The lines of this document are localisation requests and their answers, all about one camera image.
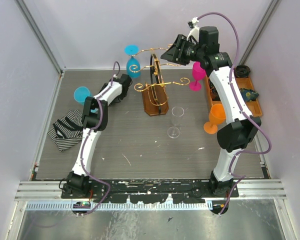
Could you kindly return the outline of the light blue wine glass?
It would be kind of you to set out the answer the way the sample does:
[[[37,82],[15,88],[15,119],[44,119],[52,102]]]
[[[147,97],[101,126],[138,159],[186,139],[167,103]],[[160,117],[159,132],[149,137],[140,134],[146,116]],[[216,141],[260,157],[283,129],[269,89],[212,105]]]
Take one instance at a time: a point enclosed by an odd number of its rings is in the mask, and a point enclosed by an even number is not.
[[[126,63],[126,71],[128,75],[132,79],[139,78],[141,75],[141,67],[139,61],[135,57],[139,52],[138,46],[134,44],[127,45],[124,49],[124,52],[130,57]]]
[[[78,87],[73,93],[74,100],[80,105],[84,105],[86,98],[91,96],[90,90],[85,86]]]

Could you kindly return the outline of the magenta plastic wine glass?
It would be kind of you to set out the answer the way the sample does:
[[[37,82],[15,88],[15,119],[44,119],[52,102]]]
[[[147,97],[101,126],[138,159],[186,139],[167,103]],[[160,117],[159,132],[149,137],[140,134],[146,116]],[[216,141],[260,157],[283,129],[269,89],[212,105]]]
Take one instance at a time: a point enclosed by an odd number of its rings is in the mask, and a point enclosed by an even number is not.
[[[189,84],[189,88],[194,92],[198,92],[202,88],[200,81],[206,77],[206,71],[201,68],[201,64],[197,61],[192,66],[192,77],[194,81]]]

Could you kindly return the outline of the light blue front wine glass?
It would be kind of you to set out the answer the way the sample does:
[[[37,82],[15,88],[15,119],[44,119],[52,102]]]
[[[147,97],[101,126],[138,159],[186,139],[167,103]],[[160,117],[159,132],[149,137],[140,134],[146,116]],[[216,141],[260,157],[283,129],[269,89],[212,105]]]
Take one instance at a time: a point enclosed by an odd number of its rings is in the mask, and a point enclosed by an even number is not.
[[[84,105],[86,98],[91,96],[90,90],[85,86],[78,87],[73,93],[74,100],[80,105]]]

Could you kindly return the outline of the clear glass wine glass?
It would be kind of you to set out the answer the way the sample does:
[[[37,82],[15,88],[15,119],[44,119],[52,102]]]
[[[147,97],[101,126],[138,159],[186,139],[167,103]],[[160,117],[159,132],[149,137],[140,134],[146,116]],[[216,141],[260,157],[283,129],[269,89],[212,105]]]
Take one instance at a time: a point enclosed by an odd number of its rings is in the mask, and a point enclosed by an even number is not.
[[[171,110],[171,124],[172,126],[168,128],[167,135],[171,139],[176,139],[180,136],[180,125],[183,120],[183,116],[185,114],[185,111],[182,107],[175,106]]]

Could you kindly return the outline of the orange plastic wine glass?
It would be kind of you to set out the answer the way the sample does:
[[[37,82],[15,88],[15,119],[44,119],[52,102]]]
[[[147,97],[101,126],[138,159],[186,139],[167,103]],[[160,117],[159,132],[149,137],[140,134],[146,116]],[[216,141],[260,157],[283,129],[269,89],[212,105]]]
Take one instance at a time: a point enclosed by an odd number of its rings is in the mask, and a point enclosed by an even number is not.
[[[208,134],[215,134],[218,131],[218,125],[226,120],[226,113],[222,104],[214,104],[208,115],[209,121],[203,125],[203,129]]]

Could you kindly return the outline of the black white striped bag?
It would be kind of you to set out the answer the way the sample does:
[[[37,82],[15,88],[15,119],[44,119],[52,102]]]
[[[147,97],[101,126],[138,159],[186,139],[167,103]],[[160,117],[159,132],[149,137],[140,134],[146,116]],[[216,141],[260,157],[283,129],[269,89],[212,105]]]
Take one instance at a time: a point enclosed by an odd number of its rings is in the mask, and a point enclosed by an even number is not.
[[[47,136],[60,152],[64,152],[82,141],[82,116],[82,112],[78,109],[71,109],[65,116],[52,124]]]

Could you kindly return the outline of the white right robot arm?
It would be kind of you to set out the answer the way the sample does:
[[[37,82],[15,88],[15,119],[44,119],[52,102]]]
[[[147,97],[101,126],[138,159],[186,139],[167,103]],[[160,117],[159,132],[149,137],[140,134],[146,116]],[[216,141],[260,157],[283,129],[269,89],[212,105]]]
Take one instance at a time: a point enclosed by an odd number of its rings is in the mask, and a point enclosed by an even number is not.
[[[232,73],[232,61],[228,53],[220,51],[218,29],[204,26],[197,33],[197,38],[178,34],[161,59],[183,66],[191,61],[198,62],[218,93],[226,125],[217,131],[220,153],[208,187],[213,196],[221,197],[232,188],[238,158],[254,139],[262,122],[245,105]]]

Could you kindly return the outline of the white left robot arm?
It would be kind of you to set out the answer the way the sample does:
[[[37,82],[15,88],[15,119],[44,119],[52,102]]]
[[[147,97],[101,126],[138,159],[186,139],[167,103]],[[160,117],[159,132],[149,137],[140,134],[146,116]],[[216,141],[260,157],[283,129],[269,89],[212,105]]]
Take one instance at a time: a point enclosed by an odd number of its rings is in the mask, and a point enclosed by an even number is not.
[[[90,193],[91,164],[97,141],[108,124],[108,107],[115,100],[123,100],[132,79],[127,74],[114,76],[95,96],[85,99],[82,112],[82,141],[75,164],[66,178],[62,190],[85,198]]]

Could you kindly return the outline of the black rolled fabric item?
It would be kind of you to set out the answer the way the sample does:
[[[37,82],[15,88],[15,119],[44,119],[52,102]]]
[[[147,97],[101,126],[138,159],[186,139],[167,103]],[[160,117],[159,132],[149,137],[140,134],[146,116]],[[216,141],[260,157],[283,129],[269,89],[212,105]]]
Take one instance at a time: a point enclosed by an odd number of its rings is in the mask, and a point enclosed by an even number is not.
[[[214,84],[208,79],[209,89],[210,89],[210,96],[212,101],[220,101],[218,91],[216,90]]]

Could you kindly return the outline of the blue yellow patterned fabric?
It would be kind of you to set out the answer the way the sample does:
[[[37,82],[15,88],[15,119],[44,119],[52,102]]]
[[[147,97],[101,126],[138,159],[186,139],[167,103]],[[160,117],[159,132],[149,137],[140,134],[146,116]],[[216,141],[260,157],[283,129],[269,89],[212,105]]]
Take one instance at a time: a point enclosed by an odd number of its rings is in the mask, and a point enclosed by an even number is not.
[[[253,89],[240,88],[242,99],[247,102],[254,102],[259,97],[259,93]]]

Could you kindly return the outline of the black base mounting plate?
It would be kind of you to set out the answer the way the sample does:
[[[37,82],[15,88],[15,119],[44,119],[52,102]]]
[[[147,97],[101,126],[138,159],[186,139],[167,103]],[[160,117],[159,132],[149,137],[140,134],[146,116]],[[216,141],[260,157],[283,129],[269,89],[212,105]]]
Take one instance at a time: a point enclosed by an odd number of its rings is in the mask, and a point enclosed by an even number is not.
[[[230,185],[215,186],[206,179],[113,179],[100,183],[89,180],[90,191],[86,195],[68,194],[61,189],[62,199],[91,199],[94,203],[154,204],[165,203],[172,198],[174,204],[205,203],[206,198],[238,197],[238,187]]]

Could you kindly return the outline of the aluminium front rail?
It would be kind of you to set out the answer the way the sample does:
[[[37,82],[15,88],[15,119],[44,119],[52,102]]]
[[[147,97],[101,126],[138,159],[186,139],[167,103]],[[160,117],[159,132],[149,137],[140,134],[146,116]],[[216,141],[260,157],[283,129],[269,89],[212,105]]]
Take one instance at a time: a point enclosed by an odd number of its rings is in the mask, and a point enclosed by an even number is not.
[[[107,200],[113,197],[128,200],[133,195],[152,198],[161,195],[163,200],[180,199],[286,199],[282,182],[278,179],[244,179],[234,182],[235,187],[227,190],[209,190],[206,179],[108,179],[110,192],[99,182],[90,181],[87,193],[70,192],[63,189],[65,181],[22,181],[17,189],[15,200],[61,200],[93,199]]]

